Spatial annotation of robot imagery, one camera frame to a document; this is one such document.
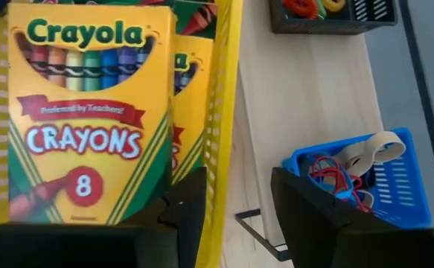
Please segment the gray floor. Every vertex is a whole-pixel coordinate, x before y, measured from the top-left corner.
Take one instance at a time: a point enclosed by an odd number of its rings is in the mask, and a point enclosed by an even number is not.
[[[402,20],[367,33],[366,42],[384,127],[410,129],[434,226],[434,157]]]

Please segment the crayola logo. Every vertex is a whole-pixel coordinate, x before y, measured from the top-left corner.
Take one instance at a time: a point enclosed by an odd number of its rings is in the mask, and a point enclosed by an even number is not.
[[[54,45],[64,42],[77,45],[85,51],[95,39],[98,43],[109,45],[126,45],[140,48],[145,43],[143,29],[139,26],[125,27],[123,21],[115,21],[113,27],[108,25],[56,25],[46,19],[34,19],[28,24],[28,39],[35,45]]]
[[[175,54],[175,70],[176,71],[187,71],[189,69],[188,55],[185,53]]]

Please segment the red circle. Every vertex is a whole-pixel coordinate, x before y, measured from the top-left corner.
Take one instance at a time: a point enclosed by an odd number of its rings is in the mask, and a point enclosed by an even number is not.
[[[75,205],[89,207],[103,196],[103,178],[94,168],[76,167],[69,171],[66,177],[68,177],[66,193]]]

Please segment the purple crayon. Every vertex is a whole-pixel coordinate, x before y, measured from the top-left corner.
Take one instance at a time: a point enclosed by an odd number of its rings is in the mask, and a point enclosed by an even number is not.
[[[135,59],[136,55],[134,48],[121,48],[121,51],[119,52],[119,83],[123,82],[137,71]]]

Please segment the red banner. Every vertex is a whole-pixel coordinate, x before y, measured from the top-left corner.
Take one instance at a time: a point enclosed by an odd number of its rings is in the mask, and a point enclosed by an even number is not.
[[[145,111],[113,100],[58,100],[48,101],[44,95],[18,97],[22,104],[22,115],[29,115],[33,121],[55,121],[77,118],[107,118],[122,124],[144,129],[141,118]]]

